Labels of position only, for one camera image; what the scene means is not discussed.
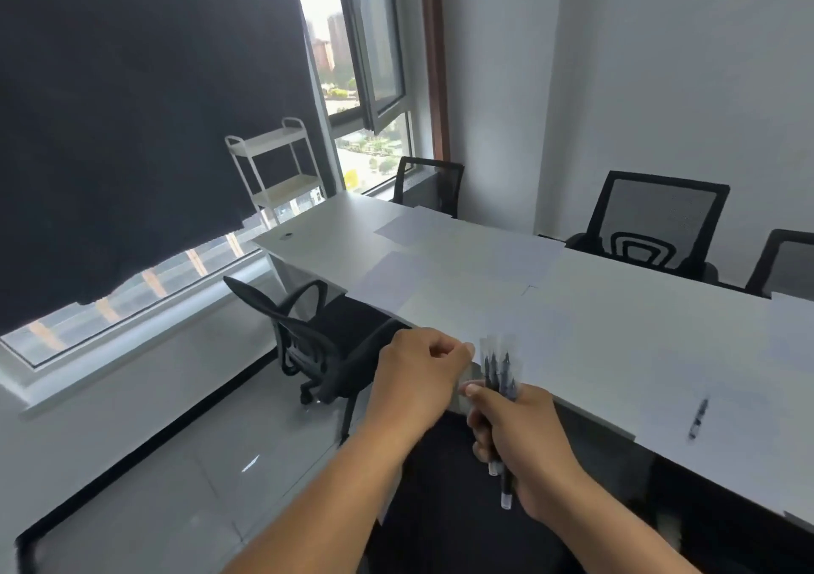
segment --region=chair leg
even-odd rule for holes
[[[342,428],[340,430],[340,446],[347,441],[350,436],[353,408],[356,406],[357,396],[357,394],[350,396],[347,404],[345,404],[345,415],[342,417]]]
[[[311,394],[311,388],[316,387],[319,384],[320,382],[317,381],[316,379],[311,379],[310,381],[307,381],[300,386],[300,404],[313,403],[313,394]]]

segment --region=white table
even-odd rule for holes
[[[290,279],[287,266],[347,291],[390,251],[430,256],[449,275],[428,279],[395,316],[472,340],[477,333],[471,315],[521,295],[526,287],[513,281],[484,284],[462,273],[490,234],[505,232],[461,224],[454,237],[410,248],[374,233],[403,211],[394,203],[343,192],[255,242],[268,251],[287,287],[304,281]],[[654,370],[648,352],[657,348],[707,358],[772,388],[785,415],[779,420],[777,455],[767,462],[771,481],[784,488],[780,509],[814,523],[814,373],[767,360],[768,300],[570,250],[563,250],[537,295],[572,319],[560,351],[562,366],[545,386],[632,438],[641,430],[641,384]]]

